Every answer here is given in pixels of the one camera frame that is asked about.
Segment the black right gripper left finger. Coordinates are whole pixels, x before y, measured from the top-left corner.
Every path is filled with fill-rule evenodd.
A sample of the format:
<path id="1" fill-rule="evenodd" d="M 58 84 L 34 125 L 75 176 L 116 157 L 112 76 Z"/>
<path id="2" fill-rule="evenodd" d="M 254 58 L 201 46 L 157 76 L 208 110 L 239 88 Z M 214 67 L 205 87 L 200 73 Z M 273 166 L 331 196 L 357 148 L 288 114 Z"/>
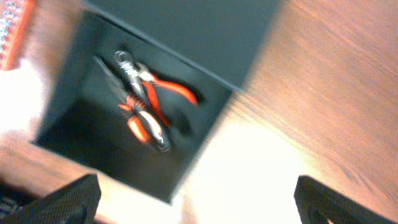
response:
<path id="1" fill-rule="evenodd" d="M 94 223 L 100 198 L 96 174 L 86 174 L 43 197 L 2 183 L 1 224 Z"/>

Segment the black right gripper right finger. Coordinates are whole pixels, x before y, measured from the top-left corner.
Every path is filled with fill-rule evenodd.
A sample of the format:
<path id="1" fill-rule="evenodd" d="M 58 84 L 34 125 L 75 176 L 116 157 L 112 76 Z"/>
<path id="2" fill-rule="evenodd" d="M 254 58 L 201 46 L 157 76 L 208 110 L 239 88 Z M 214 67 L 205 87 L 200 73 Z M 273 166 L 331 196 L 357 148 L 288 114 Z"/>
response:
<path id="1" fill-rule="evenodd" d="M 294 199 L 304 224 L 394 224 L 307 175 L 298 177 Z"/>

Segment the black orange long-nose pliers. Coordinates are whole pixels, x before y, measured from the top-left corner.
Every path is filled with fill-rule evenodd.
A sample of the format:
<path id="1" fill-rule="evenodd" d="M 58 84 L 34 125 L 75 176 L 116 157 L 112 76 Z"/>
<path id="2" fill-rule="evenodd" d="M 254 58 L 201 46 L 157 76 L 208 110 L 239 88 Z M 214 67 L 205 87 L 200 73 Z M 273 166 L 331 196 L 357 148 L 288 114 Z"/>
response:
<path id="1" fill-rule="evenodd" d="M 138 96 L 131 93 L 123 81 L 115 75 L 103 60 L 94 56 L 95 62 L 104 71 L 106 83 L 116 97 L 118 107 L 127 118 L 127 126 L 135 137 L 143 143 L 155 141 L 159 148 L 167 147 L 166 138 L 159 122 L 149 113 L 147 105 Z"/>

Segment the small orange-handled cutting pliers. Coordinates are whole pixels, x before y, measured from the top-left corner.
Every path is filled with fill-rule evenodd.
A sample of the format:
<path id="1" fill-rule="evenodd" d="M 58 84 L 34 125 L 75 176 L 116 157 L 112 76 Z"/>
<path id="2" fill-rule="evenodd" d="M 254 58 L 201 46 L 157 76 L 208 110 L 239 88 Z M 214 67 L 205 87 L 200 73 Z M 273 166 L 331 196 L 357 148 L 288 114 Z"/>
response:
<path id="1" fill-rule="evenodd" d="M 139 68 L 137 73 L 141 79 L 144 89 L 146 90 L 149 104 L 155 114 L 167 127 L 169 127 L 171 123 L 167 115 L 164 113 L 164 104 L 160 99 L 161 95 L 165 96 L 166 94 L 169 94 L 171 96 L 181 96 L 182 98 L 185 98 L 191 105 L 198 106 L 196 95 L 186 86 L 159 79 L 158 76 L 152 73 L 143 63 L 137 62 L 136 65 Z"/>

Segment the chrome double ring wrench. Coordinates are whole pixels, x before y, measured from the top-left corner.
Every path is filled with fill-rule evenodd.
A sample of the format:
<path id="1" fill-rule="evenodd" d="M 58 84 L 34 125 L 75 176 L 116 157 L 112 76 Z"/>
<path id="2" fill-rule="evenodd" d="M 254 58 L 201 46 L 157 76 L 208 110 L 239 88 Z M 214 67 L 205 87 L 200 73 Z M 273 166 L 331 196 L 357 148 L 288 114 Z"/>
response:
<path id="1" fill-rule="evenodd" d="M 149 113 L 151 113 L 150 112 L 151 106 L 149 104 L 149 100 L 148 100 L 147 95 L 142 86 L 141 79 L 139 78 L 138 73 L 137 73 L 139 70 L 135 67 L 130 53 L 123 51 L 123 50 L 118 50 L 114 54 L 114 60 L 119 65 L 120 69 L 125 73 L 125 76 L 129 80 L 129 84 L 130 84 L 134 94 L 144 101 L 144 103 L 147 105 L 147 107 L 149 109 Z M 168 135 L 164 131 L 164 129 L 163 129 L 163 132 L 164 132 L 164 136 L 166 138 L 166 143 L 168 146 L 164 147 L 164 148 L 159 148 L 158 145 L 156 144 L 156 142 L 155 142 L 155 144 L 157 145 L 160 152 L 169 152 L 170 141 L 169 141 Z"/>

